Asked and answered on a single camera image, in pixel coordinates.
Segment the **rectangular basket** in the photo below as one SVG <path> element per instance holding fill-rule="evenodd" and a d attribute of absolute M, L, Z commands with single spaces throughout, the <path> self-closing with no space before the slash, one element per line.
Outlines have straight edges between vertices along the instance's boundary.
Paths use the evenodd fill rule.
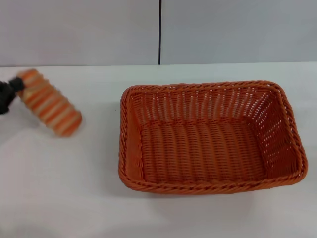
<path fill-rule="evenodd" d="M 134 86 L 120 106 L 118 172 L 133 190 L 229 194 L 295 184 L 308 171 L 274 83 Z"/>

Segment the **white tabletop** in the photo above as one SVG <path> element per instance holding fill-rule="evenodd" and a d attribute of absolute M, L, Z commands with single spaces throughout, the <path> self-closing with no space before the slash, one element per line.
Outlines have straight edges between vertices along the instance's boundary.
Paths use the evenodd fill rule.
<path fill-rule="evenodd" d="M 21 68 L 0 68 L 9 80 Z M 317 62 L 38 67 L 82 111 L 72 138 L 16 100 L 0 116 L 1 238 L 317 237 Z M 119 100 L 132 85 L 269 80 L 293 106 L 309 160 L 293 186 L 233 195 L 132 191 L 117 175 Z"/>

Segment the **white wall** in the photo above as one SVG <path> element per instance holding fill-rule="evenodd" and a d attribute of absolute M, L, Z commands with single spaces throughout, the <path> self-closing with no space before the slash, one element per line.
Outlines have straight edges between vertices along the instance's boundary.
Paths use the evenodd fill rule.
<path fill-rule="evenodd" d="M 157 64 L 158 0 L 1 0 L 0 66 Z"/>
<path fill-rule="evenodd" d="M 317 61 L 316 0 L 163 0 L 162 64 Z"/>

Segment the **striped cylinder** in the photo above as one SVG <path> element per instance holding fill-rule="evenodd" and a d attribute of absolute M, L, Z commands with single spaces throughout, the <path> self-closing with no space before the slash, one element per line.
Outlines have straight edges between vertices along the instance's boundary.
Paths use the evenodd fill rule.
<path fill-rule="evenodd" d="M 19 72 L 25 89 L 18 93 L 26 107 L 36 115 L 46 127 L 59 136 L 71 136 L 80 126 L 80 111 L 64 97 L 61 92 L 50 85 L 35 69 Z"/>

